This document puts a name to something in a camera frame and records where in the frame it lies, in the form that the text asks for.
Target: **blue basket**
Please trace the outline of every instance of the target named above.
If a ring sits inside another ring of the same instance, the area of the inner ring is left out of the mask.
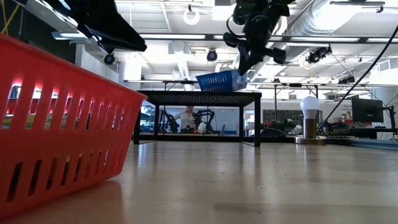
[[[246,88],[248,74],[240,76],[237,70],[197,76],[202,91],[232,92]]]

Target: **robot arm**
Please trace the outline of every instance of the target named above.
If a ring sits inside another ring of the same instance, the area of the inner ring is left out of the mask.
[[[244,26],[244,35],[236,35],[229,28],[227,20],[224,41],[230,47],[237,47],[241,56],[239,74],[244,75],[252,66],[262,62],[265,56],[274,58],[276,63],[285,63],[286,51],[282,49],[268,49],[272,31],[275,29],[281,16],[290,16],[288,4],[294,0],[237,0],[233,21]]]
[[[167,128],[170,126],[170,130],[173,133],[178,132],[179,125],[175,121],[173,115],[168,114],[166,111],[160,111],[160,121],[159,121],[159,131],[166,132]]]
[[[195,119],[196,129],[197,130],[201,129],[200,125],[203,123],[205,124],[205,128],[202,128],[203,132],[204,130],[206,130],[208,133],[214,133],[213,128],[211,127],[211,121],[213,120],[214,115],[215,115],[214,111],[211,110],[198,110],[196,113],[192,113],[192,116]],[[204,116],[210,116],[209,120],[203,122],[201,119]]]

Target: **person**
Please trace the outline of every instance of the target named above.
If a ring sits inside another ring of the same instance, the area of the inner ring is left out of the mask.
[[[175,120],[181,119],[181,133],[186,133],[187,129],[195,129],[195,118],[192,116],[193,106],[187,106],[185,111],[174,116]]]

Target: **lamp base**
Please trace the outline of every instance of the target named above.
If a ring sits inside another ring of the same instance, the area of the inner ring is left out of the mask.
[[[304,138],[304,136],[294,137],[296,144],[311,144],[311,145],[324,145],[326,144],[326,137],[317,136],[315,139]]]

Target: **desk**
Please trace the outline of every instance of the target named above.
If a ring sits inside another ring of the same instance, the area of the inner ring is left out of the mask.
[[[217,93],[205,91],[139,91],[148,96],[148,102],[155,105],[155,124],[153,140],[158,140],[159,137],[159,106],[230,106],[239,108],[239,136],[229,137],[237,138],[237,141],[243,141],[243,113],[244,107],[254,102],[254,146],[258,147],[261,144],[261,93]],[[134,129],[133,143],[139,144],[140,140],[140,119],[139,115]],[[174,141],[225,141],[223,136],[190,136],[190,138],[179,138],[176,136],[168,136]]]

